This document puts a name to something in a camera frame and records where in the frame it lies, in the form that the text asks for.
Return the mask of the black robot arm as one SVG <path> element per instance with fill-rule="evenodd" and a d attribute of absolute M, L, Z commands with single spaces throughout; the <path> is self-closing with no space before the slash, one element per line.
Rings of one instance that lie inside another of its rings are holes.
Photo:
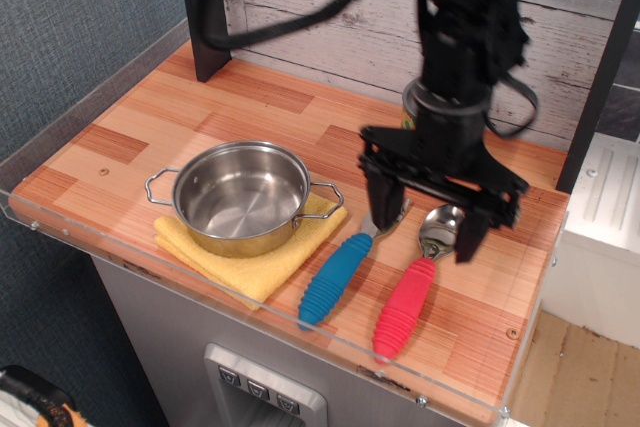
<path fill-rule="evenodd" d="M 527 183 L 484 144 L 498 82 L 511 81 L 528 38 L 518 0 L 416 0 L 423 67 L 407 88 L 410 129 L 365 127 L 360 158 L 374 223 L 397 215 L 406 188 L 464 211 L 456 259 L 470 261 L 487 232 L 512 226 Z"/>

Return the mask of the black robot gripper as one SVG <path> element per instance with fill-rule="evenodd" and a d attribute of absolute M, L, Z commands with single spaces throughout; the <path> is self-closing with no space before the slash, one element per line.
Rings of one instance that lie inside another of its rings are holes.
<path fill-rule="evenodd" d="M 490 227 L 513 227 L 529 185 L 499 163 L 484 145 L 491 98 L 459 106 L 423 99 L 416 128 L 366 126 L 360 167 L 365 172 L 371 217 L 381 231 L 401 213 L 406 187 L 467 212 L 455 243 L 457 263 L 470 262 Z"/>

